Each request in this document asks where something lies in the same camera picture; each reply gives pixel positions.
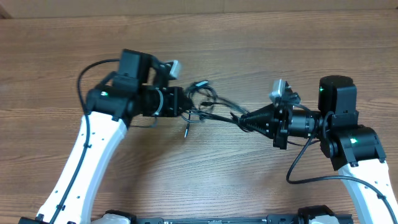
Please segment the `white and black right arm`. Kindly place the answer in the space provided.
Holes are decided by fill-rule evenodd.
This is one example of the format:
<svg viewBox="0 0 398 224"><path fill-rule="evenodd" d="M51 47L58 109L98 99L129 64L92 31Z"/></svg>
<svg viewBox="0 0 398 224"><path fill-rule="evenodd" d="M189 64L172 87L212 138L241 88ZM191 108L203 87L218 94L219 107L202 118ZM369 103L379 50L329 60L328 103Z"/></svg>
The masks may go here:
<svg viewBox="0 0 398 224"><path fill-rule="evenodd" d="M287 172L290 184L341 180L361 223L397 223L397 201L391 186L386 153L375 130L358 123L357 88L353 79L332 75L320 79L318 109L303 106L298 93L284 80L274 82L271 104L238 118L238 124L286 149L288 138L307 142ZM337 175L297 180L290 178L304 152L317 139Z"/></svg>

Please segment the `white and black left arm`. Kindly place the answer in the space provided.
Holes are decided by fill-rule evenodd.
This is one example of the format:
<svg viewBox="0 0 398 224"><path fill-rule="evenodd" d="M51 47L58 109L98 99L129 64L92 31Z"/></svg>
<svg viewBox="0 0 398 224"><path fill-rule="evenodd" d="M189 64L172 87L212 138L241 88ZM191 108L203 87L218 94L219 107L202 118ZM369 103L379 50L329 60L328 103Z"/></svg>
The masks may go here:
<svg viewBox="0 0 398 224"><path fill-rule="evenodd" d="M181 70L178 60L124 49L119 67L86 97L79 97L80 130L53 192L35 218L19 223L90 223L98 188L133 117L178 117L192 105L182 87L169 86Z"/></svg>

